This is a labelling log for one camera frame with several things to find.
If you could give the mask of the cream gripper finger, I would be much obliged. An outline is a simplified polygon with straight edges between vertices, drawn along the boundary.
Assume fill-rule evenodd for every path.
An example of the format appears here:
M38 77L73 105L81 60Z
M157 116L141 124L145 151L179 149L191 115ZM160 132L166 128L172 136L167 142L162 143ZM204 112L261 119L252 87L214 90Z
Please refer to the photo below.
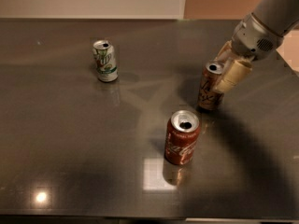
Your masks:
M239 56L234 52L232 47L232 41L227 41L219 53L217 54L215 60L221 63L226 63L229 59L238 59Z
M247 59L229 58L224 64L221 76L217 79L213 91L226 93L234 88L252 71L252 64Z

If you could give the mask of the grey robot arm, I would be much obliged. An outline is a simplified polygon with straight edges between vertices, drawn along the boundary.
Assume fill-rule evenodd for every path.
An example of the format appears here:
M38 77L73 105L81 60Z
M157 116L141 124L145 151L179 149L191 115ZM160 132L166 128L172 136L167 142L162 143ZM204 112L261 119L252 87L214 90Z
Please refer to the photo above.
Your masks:
M216 56L224 63L213 85L217 93L234 88L251 71L252 63L266 58L281 46L299 22L299 0L262 0L236 27L232 38Z

